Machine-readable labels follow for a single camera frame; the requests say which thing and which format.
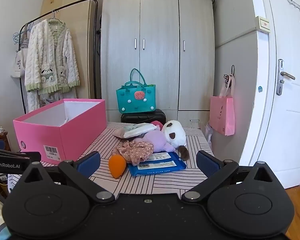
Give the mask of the orange egg sponge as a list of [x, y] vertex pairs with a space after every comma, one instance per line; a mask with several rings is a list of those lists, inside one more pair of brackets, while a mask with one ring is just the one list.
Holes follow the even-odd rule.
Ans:
[[126, 165], [127, 163], [125, 158], [119, 154], [112, 155], [108, 161], [110, 173], [115, 179], [123, 175]]

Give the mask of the white brown plush cat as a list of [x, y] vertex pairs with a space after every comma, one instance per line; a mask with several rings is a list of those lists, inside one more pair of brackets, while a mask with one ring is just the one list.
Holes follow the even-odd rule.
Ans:
[[189, 160], [190, 154], [187, 149], [186, 134], [181, 123], [177, 120], [168, 121], [162, 127], [162, 132], [167, 142], [178, 151], [180, 158], [183, 161]]

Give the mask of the blue wet wipes pack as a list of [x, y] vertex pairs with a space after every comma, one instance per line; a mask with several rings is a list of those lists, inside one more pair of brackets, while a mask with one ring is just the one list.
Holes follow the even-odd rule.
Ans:
[[185, 168], [186, 164], [175, 152], [153, 153], [146, 161], [136, 166], [128, 164], [129, 172], [134, 177], [181, 171]]

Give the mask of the soft cotton tissue pack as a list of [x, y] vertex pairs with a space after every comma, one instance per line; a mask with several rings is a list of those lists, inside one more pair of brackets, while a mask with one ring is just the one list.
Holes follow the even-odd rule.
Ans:
[[154, 131], [157, 129], [157, 126], [154, 124], [148, 124], [148, 123], [141, 123], [141, 124], [132, 124], [128, 125], [126, 127], [117, 129], [113, 135], [115, 137], [121, 138], [121, 139], [129, 139], [138, 137], [142, 134], [148, 133], [150, 131]]

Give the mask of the purple plush toy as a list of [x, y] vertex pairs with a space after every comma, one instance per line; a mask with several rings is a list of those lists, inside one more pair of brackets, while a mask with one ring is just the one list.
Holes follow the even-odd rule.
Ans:
[[135, 142], [148, 142], [153, 144], [153, 152], [174, 152], [175, 148], [166, 140], [161, 130], [153, 130], [146, 133], [143, 137], [134, 139]]

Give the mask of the pink cardboard box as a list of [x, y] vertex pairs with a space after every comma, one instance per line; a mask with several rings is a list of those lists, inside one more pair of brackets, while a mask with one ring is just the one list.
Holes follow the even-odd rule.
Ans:
[[63, 99], [13, 120], [19, 147], [59, 164], [77, 160], [107, 127], [103, 99]]

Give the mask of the pink paper gift bag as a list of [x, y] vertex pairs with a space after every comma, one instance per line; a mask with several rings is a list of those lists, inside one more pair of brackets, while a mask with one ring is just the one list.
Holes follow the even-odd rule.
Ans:
[[210, 98], [210, 126], [224, 136], [235, 133], [235, 109], [234, 109], [235, 78], [229, 75], [227, 87], [222, 87], [218, 96]]

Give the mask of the white door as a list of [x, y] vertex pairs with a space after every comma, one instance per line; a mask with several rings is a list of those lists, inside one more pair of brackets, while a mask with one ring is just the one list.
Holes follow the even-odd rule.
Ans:
[[[255, 15], [269, 20], [270, 33], [257, 32], [257, 80], [250, 132], [240, 164], [267, 163], [284, 188], [300, 185], [300, 0], [253, 0]], [[276, 94], [277, 62], [285, 72], [282, 95]]]

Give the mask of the black suitcase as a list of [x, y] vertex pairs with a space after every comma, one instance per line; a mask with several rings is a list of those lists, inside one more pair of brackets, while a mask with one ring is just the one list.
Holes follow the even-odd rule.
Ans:
[[164, 125], [166, 123], [165, 113], [160, 109], [156, 109], [152, 112], [126, 113], [121, 115], [122, 123], [140, 124], [151, 123], [153, 121], [159, 121]]

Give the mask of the teal felt tote bag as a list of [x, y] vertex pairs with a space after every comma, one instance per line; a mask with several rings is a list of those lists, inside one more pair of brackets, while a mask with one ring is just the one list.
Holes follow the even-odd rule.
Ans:
[[[138, 72], [143, 83], [132, 80], [133, 72]], [[139, 70], [133, 68], [130, 81], [116, 90], [118, 110], [121, 114], [153, 112], [156, 107], [156, 85], [148, 85]]]

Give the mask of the white canvas tote bag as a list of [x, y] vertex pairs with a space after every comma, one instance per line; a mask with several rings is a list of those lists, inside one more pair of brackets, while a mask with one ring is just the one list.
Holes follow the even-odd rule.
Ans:
[[18, 79], [24, 76], [27, 59], [27, 50], [27, 48], [22, 48], [16, 53], [11, 70], [12, 78]]

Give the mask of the white knitted cardigan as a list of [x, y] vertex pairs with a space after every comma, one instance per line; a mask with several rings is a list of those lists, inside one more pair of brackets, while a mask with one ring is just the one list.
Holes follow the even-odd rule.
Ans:
[[67, 93], [79, 86], [74, 45], [65, 22], [45, 19], [31, 29], [25, 88], [38, 94]]

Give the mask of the black clothes rack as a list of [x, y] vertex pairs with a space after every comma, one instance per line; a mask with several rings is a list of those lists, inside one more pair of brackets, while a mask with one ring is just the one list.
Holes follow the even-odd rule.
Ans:
[[55, 13], [56, 12], [59, 12], [60, 10], [62, 9], [65, 9], [67, 7], [70, 7], [70, 6], [73, 6], [73, 5], [76, 5], [76, 4], [79, 4], [79, 3], [83, 3], [83, 2], [86, 2], [86, 1], [92, 1], [95, 3], [95, 13], [94, 13], [94, 19], [93, 19], [93, 48], [92, 48], [92, 52], [93, 52], [93, 96], [94, 96], [94, 99], [97, 98], [97, 82], [96, 82], [96, 42], [97, 42], [97, 38], [96, 36], [97, 35], [100, 35], [100, 31], [97, 30], [97, 13], [98, 13], [98, 1], [97, 0], [77, 0], [77, 1], [74, 1], [72, 3], [69, 3], [69, 4], [66, 4], [66, 5], [63, 5], [61, 7], [58, 7], [56, 9], [53, 9], [51, 11], [48, 11], [46, 12], [45, 14], [42, 14], [40, 16], [38, 16], [37, 18], [34, 18], [32, 20], [30, 20], [29, 22], [26, 22], [20, 29], [20, 31], [18, 33], [15, 33], [17, 34], [17, 41], [18, 41], [18, 51], [21, 50], [21, 45], [23, 44], [23, 42], [21, 41], [21, 35], [22, 33], [27, 33], [27, 28], [26, 26], [41, 19], [41, 18], [44, 18], [45, 16], [47, 15], [50, 15], [52, 14], [53, 17], [55, 17]]

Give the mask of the grey three-door wardrobe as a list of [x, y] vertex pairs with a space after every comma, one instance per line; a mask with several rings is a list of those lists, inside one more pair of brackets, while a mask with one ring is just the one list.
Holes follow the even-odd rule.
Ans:
[[168, 120], [202, 129], [215, 80], [213, 0], [103, 0], [101, 94], [121, 119], [116, 90], [129, 80], [156, 86]]

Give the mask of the wall switch box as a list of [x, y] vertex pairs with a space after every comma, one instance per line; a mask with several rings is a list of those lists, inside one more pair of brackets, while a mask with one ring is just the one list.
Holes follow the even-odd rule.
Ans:
[[266, 18], [263, 18], [261, 16], [255, 17], [255, 23], [256, 23], [256, 30], [263, 32], [265, 34], [270, 33], [270, 23], [269, 20]]

